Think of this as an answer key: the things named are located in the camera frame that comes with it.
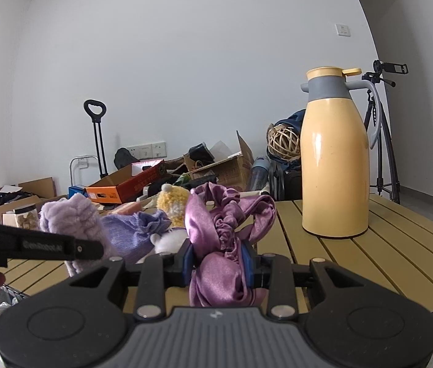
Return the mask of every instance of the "yellow lid lever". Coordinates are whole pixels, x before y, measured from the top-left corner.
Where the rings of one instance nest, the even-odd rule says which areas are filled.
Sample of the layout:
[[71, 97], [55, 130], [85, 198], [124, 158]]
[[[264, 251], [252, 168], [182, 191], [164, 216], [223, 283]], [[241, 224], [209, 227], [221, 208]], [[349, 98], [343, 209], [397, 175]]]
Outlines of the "yellow lid lever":
[[357, 75], [361, 75], [361, 69], [359, 67], [343, 70], [343, 76], [357, 76]]

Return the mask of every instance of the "thermos jug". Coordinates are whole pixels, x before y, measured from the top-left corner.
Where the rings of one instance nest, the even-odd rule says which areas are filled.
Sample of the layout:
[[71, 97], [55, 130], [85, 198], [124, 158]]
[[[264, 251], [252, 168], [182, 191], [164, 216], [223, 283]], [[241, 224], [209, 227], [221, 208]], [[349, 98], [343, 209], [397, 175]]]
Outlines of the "thermos jug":
[[[371, 90], [377, 112], [380, 99], [368, 80], [346, 82], [346, 76], [359, 74], [361, 69], [318, 67], [301, 86], [309, 94], [300, 137], [302, 225], [313, 235], [350, 238], [368, 229], [369, 142], [350, 90]], [[379, 131], [377, 123], [370, 148]]]

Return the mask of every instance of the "rattan ball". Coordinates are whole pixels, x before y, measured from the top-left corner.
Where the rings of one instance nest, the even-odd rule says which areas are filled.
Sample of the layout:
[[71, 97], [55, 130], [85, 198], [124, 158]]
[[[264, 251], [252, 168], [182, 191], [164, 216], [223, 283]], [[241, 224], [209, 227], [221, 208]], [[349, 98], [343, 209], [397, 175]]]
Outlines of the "rattan ball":
[[270, 125], [267, 129], [267, 148], [284, 160], [300, 159], [300, 137], [287, 125]]

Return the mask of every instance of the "wooden table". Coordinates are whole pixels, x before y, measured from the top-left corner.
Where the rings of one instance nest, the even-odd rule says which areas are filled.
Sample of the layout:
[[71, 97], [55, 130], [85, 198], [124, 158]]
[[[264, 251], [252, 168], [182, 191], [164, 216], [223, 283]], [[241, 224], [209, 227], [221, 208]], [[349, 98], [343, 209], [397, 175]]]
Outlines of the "wooden table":
[[[294, 263], [308, 264], [323, 257], [340, 264], [433, 312], [433, 221], [377, 195], [370, 196], [368, 231], [352, 240], [319, 239], [301, 225], [301, 201], [277, 202], [278, 219], [258, 243], [258, 253], [285, 255]], [[34, 295], [68, 277], [62, 262], [11, 260], [0, 268], [6, 283]], [[130, 288], [124, 306], [132, 312], [136, 288]], [[303, 290], [297, 288], [301, 312], [309, 307]], [[167, 311], [188, 306], [188, 290], [166, 291]]]

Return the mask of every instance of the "purple fabric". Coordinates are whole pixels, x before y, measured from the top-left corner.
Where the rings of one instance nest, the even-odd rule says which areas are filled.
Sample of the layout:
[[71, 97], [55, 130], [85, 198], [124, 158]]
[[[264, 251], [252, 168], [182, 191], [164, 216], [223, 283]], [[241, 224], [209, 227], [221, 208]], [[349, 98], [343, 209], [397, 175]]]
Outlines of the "purple fabric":
[[[211, 211], [206, 201], [215, 201]], [[250, 215], [254, 224], [235, 232]], [[236, 190], [213, 183], [191, 190], [185, 222], [199, 264], [190, 283], [191, 306], [244, 307], [262, 302], [266, 291], [248, 289], [245, 283], [240, 241], [259, 241], [275, 218], [269, 195], [241, 198]]]
[[101, 222], [110, 242], [125, 259], [127, 269], [154, 248], [150, 241], [152, 234], [162, 234], [171, 226], [171, 220], [162, 210], [154, 214], [137, 212], [131, 216], [109, 214], [102, 217]]
[[[45, 203], [41, 209], [39, 227], [43, 232], [74, 236], [78, 240], [100, 241], [104, 247], [103, 259], [116, 256], [117, 251], [101, 224], [99, 213], [90, 199], [75, 194], [70, 199]], [[70, 277], [92, 265], [96, 260], [65, 262]]]

